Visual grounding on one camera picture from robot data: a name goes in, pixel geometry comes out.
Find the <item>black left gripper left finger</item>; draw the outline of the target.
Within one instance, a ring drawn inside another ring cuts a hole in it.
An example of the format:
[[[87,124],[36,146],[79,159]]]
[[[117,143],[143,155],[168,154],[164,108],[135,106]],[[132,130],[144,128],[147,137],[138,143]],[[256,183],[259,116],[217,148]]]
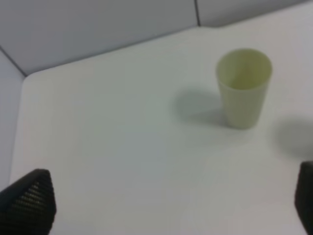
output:
[[[47,169],[35,169],[0,192],[2,235],[47,235],[57,212]]]

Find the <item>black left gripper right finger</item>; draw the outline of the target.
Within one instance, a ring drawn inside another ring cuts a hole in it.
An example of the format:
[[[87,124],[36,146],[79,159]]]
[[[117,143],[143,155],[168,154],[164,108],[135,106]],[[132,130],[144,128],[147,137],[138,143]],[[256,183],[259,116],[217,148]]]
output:
[[[313,234],[313,162],[302,162],[298,174],[294,204],[308,235]]]

